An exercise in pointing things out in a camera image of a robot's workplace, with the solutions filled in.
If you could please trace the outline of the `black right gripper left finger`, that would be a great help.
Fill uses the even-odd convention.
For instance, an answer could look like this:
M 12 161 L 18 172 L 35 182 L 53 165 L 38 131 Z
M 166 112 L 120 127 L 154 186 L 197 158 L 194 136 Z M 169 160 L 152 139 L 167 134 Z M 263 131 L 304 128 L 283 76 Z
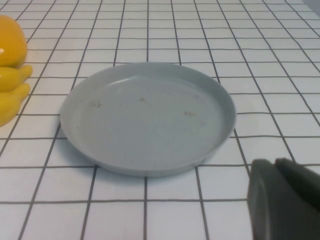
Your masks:
M 320 201 L 301 198 L 275 162 L 252 162 L 247 204 L 255 240 L 320 238 Z

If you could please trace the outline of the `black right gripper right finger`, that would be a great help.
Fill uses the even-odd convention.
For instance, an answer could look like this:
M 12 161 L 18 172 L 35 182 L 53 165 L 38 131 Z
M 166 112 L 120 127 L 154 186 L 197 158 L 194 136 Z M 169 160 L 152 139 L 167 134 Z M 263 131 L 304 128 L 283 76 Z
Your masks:
M 320 175 L 286 158 L 277 158 L 275 166 L 289 185 L 306 202 L 320 201 Z

